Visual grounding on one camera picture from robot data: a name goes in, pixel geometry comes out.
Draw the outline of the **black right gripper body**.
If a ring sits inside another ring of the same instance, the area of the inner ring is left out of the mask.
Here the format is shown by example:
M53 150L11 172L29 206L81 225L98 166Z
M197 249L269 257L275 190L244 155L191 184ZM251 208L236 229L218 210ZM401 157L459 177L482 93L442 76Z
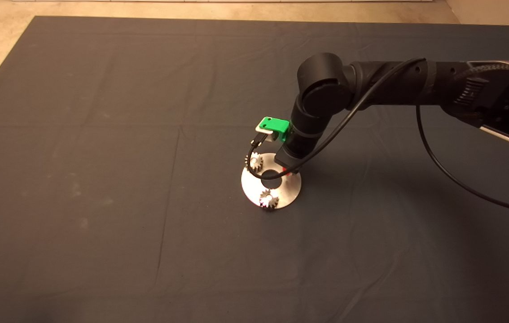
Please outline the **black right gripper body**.
M281 171L290 169L314 151L321 137L322 134L287 135L286 140L275 154L274 162L281 166Z

